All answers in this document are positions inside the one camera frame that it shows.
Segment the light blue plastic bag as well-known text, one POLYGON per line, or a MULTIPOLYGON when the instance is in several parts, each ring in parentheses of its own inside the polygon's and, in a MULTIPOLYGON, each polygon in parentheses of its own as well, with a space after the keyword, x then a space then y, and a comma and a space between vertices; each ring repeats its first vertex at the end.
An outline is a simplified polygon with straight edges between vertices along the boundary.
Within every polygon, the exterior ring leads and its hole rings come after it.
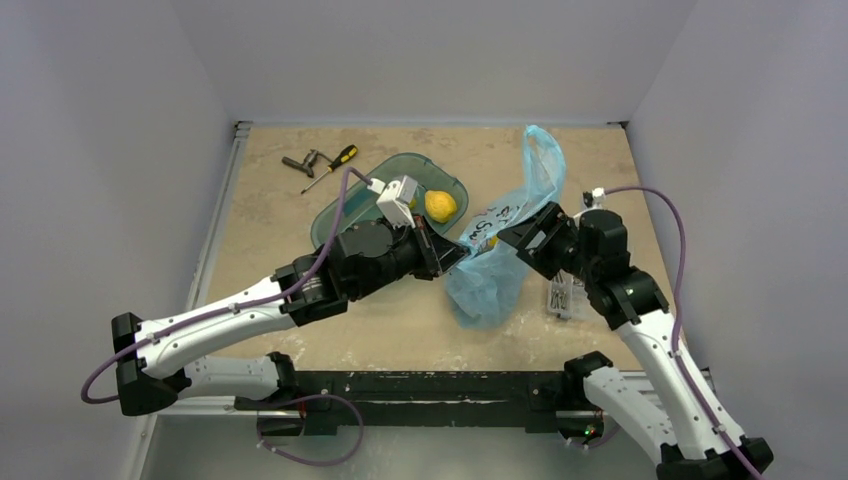
POLYGON ((493 329, 511 316, 529 267, 497 234, 557 202, 564 189, 566 159, 550 133, 536 125, 526 127, 522 152, 523 184, 471 217, 459 237, 470 255, 445 280, 455 319, 465 329, 493 329))

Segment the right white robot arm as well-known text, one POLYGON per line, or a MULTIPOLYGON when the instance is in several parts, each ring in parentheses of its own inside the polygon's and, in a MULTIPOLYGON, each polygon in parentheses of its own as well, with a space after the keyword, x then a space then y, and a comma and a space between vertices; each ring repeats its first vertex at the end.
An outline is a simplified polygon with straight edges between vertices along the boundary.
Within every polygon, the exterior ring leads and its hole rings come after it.
POLYGON ((501 230, 503 244, 548 280, 580 280, 591 307, 643 368, 658 400, 627 386, 598 352, 566 363, 572 392, 610 415, 642 448, 660 479, 760 479, 774 460, 768 443, 748 436, 711 391, 675 331, 654 278, 633 266, 628 231, 609 210, 578 219, 553 202, 501 230))

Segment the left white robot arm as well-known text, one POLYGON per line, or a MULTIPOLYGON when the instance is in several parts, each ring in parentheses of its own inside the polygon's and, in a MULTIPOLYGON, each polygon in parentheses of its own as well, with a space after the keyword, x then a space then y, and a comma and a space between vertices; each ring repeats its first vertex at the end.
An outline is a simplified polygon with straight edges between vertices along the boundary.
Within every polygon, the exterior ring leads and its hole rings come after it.
POLYGON ((112 330, 121 412, 152 414, 195 397, 269 402, 292 395, 289 357, 223 358, 216 351, 341 315, 350 303, 408 275, 434 280, 469 253, 420 216, 401 227, 385 219, 358 222, 223 300, 158 320, 119 315, 112 330))

